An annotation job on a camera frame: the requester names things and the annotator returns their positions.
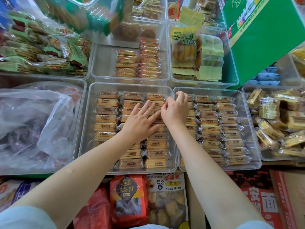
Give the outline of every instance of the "hand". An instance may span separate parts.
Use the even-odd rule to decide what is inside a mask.
[[[176,94],[178,95],[176,101],[172,97],[168,97],[161,108],[163,122],[169,129],[172,126],[184,126],[186,117],[191,109],[188,95],[181,91]]]
[[[154,115],[149,117],[149,114],[153,111],[155,103],[147,100],[142,108],[138,103],[132,113],[126,120],[122,132],[126,133],[133,143],[138,143],[159,129],[159,125],[150,127],[151,124],[160,116],[160,111],[157,111]]]

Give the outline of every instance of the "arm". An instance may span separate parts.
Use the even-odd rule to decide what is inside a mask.
[[[177,92],[161,108],[164,123],[183,157],[196,196],[211,228],[237,228],[251,221],[264,221],[241,189],[217,165],[185,127],[190,106],[187,94]]]
[[[105,143],[86,152],[15,202],[11,207],[34,206],[44,210],[58,229],[66,228],[87,203],[109,168],[132,146],[158,130],[152,122],[160,111],[149,117],[155,103],[139,110],[137,104],[122,131]]]

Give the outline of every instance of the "forearm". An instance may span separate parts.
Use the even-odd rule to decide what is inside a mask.
[[[250,220],[263,220],[239,187],[220,168],[184,125],[169,128],[212,228],[236,228]]]
[[[118,133],[46,179],[12,207],[30,205],[47,212],[57,228],[66,228],[97,189],[109,168],[131,147]]]

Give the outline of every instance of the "red snack bag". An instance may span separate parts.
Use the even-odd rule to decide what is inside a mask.
[[[105,188],[97,189],[73,219],[74,229],[112,229],[110,203]]]
[[[116,175],[110,182],[110,209],[116,228],[142,226],[147,220],[146,175]]]

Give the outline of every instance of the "person's right hand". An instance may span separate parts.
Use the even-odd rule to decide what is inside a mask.
[[[191,108],[191,104],[188,102],[188,94],[181,91],[176,94],[178,95],[176,101],[172,97],[168,97],[161,108],[163,122],[168,128],[174,125],[184,126]]]

